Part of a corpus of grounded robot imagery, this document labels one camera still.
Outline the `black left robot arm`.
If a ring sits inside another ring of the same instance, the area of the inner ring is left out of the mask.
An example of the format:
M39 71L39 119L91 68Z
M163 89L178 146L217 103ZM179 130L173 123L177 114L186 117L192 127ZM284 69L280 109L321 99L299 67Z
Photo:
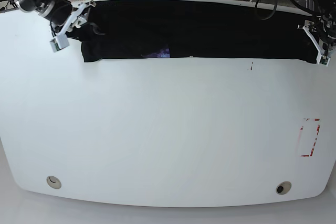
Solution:
M306 29L307 34L317 36L322 49L335 47L335 0L311 0L313 8L304 7L296 0L289 1L299 10L311 15L311 19L301 28Z

